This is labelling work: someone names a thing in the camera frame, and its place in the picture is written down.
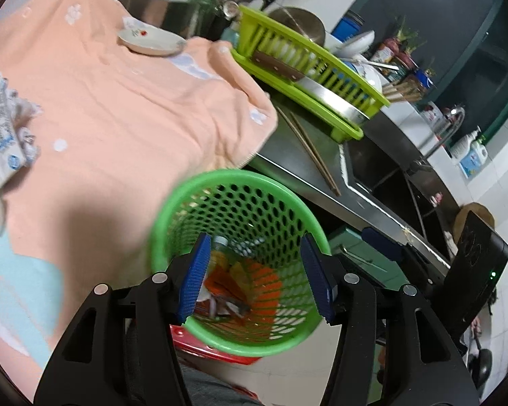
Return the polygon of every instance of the chopsticks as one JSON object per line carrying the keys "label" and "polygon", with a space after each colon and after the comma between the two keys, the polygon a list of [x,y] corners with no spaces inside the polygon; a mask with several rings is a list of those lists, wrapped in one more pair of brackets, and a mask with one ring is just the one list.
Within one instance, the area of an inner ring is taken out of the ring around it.
{"label": "chopsticks", "polygon": [[391,103],[417,102],[423,98],[423,94],[418,90],[418,87],[410,82],[386,84],[382,87],[382,94]]}
{"label": "chopsticks", "polygon": [[324,163],[322,157],[320,156],[320,153],[316,149],[316,147],[313,144],[313,141],[310,139],[309,135],[306,133],[305,128],[299,123],[295,115],[290,111],[290,116],[292,119],[290,119],[284,111],[282,111],[279,107],[275,105],[276,110],[280,113],[280,115],[284,118],[288,126],[291,128],[291,130],[294,132],[294,134],[299,139],[299,142],[301,142],[301,145],[304,147],[304,149],[307,151],[310,158],[313,160],[314,164],[316,165],[316,168],[318,168],[318,171],[320,171],[320,174],[322,174],[322,177],[324,178],[325,182],[328,184],[329,189],[333,191],[333,193],[337,196],[341,196],[341,191],[339,190],[339,187],[337,186],[337,183],[335,183],[335,180],[333,179],[331,173],[329,172],[329,169],[327,168],[327,165]]}

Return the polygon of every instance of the white plate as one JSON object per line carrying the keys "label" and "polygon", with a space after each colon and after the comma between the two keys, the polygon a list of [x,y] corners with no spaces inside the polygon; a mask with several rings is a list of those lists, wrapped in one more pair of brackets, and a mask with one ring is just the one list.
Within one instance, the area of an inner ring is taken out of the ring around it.
{"label": "white plate", "polygon": [[[359,54],[354,55],[353,58],[359,59],[360,61],[367,61],[363,55]],[[380,73],[378,73],[378,70],[367,64],[354,64],[354,66],[358,69],[358,73],[361,74],[362,77],[370,83],[370,85],[382,93],[382,81],[380,80]]]}
{"label": "white plate", "polygon": [[170,56],[183,51],[186,41],[167,30],[147,25],[143,28],[123,29],[119,43],[136,53],[150,56]]}

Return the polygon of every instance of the peach towel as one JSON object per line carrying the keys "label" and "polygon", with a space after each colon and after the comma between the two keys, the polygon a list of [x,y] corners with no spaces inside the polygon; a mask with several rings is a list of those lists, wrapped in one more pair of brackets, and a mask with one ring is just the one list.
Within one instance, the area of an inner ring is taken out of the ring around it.
{"label": "peach towel", "polygon": [[117,43],[126,16],[117,0],[32,0],[0,23],[0,71],[44,111],[29,125],[41,157],[5,199],[15,253],[64,275],[51,348],[92,287],[142,251],[175,186],[242,167],[277,123],[229,43],[134,54]]}

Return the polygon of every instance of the white detergent bottle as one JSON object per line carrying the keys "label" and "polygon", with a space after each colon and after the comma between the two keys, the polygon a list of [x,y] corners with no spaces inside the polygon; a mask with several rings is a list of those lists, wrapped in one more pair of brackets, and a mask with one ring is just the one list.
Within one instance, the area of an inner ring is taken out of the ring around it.
{"label": "white detergent bottle", "polygon": [[474,141],[470,145],[469,153],[460,161],[459,166],[467,178],[474,176],[488,159],[488,151],[480,142]]}
{"label": "white detergent bottle", "polygon": [[454,146],[450,149],[452,155],[453,164],[457,165],[463,157],[465,157],[470,151],[470,144],[478,137],[480,127],[476,128],[473,132],[469,132],[467,135],[460,138]]}

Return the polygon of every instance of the faucet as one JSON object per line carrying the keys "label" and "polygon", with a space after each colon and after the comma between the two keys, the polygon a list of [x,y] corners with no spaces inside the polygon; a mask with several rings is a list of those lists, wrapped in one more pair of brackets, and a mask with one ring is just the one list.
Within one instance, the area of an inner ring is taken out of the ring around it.
{"label": "faucet", "polygon": [[463,124],[463,121],[465,120],[465,109],[463,107],[453,107],[449,114],[450,117],[457,116],[457,119],[452,120],[452,124],[450,125],[450,128],[448,129],[446,135],[440,139],[435,146],[433,146],[426,155],[412,161],[410,163],[410,166],[408,168],[407,174],[413,175],[414,173],[417,173],[418,171],[427,171],[430,172],[433,170],[433,167],[427,163],[427,160],[429,157],[431,157],[437,149],[439,149],[442,145],[444,145],[450,137],[452,137],[457,130],[461,127]]}

